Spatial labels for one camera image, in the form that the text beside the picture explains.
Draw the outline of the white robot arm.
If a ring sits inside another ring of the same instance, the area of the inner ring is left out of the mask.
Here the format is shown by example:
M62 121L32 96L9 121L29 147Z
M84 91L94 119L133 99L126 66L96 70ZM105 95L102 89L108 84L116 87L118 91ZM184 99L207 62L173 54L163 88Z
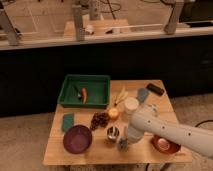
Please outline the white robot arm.
M213 159L213 131L162 120L153 105L139 107L125 127L125 134L130 143L139 142L145 132Z

